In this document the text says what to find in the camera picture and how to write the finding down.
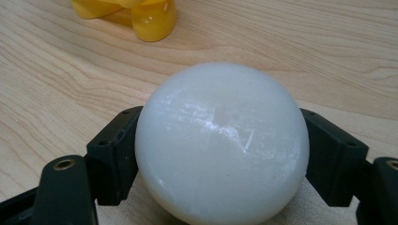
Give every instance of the black plastic part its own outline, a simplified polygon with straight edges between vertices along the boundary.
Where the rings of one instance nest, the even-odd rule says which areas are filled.
[[[30,224],[98,224],[83,157],[60,157],[44,167]]]
[[[301,110],[310,137],[306,177],[328,206],[347,207],[352,179],[366,163],[368,146],[311,111]]]
[[[29,224],[37,188],[30,189],[0,204],[0,224]]]
[[[386,225],[398,224],[398,160],[379,157],[371,171],[376,205]]]
[[[142,109],[121,112],[87,145],[85,158],[100,205],[119,205],[129,195],[138,173],[134,141]]]

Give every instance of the yellow plastic toy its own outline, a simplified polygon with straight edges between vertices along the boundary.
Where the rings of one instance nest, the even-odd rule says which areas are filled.
[[[130,8],[135,35],[143,41],[166,38],[176,24],[175,0],[72,0],[76,13],[84,19]]]

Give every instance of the white sphere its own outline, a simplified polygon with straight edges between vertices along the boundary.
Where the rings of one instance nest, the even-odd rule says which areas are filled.
[[[292,199],[309,140],[294,99],[268,75],[235,64],[189,67],[141,112],[135,154],[145,185],[190,224],[258,224]]]

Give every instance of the wooden table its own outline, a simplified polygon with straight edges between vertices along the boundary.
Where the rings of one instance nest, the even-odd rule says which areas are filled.
[[[166,39],[143,42],[122,10],[83,20],[66,0],[0,0],[0,201],[38,185],[52,159],[85,145],[119,112],[144,105],[170,75],[204,62],[265,71],[302,108],[398,158],[396,0],[177,0]],[[329,208],[304,181],[265,224],[356,224],[358,200]],[[100,224],[182,224],[138,174]]]

